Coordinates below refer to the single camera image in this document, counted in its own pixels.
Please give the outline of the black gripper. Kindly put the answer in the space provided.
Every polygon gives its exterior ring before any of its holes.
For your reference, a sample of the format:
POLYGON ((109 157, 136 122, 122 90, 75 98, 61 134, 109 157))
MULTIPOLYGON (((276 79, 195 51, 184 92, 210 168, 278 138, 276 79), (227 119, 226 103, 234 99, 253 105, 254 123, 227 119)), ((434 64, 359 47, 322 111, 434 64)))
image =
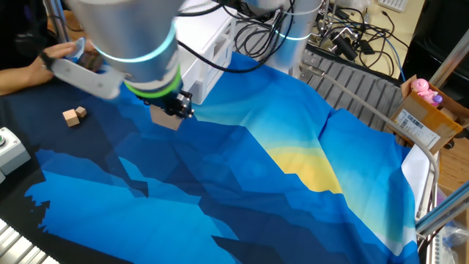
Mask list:
POLYGON ((172 110, 179 118, 192 118, 192 94, 180 93, 181 86, 174 89, 165 88, 158 92, 144 94, 144 101, 162 109, 172 110))

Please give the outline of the person's left hand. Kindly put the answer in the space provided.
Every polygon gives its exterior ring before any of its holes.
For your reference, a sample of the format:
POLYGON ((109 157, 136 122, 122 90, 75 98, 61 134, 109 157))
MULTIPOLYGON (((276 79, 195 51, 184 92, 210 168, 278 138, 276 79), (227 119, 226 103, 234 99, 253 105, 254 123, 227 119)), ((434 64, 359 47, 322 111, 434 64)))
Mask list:
POLYGON ((73 54, 75 50, 76 42, 68 42, 47 47, 44 52, 51 58, 62 58, 73 54))

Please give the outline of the person's right hand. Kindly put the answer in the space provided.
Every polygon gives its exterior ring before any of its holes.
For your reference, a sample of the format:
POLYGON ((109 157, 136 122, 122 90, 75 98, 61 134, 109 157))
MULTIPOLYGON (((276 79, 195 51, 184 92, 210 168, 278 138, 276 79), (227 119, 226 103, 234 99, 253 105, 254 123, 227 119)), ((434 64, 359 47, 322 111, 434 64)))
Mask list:
POLYGON ((44 61, 37 57, 28 67, 28 84, 30 87, 44 84, 53 78, 53 73, 47 69, 44 61))

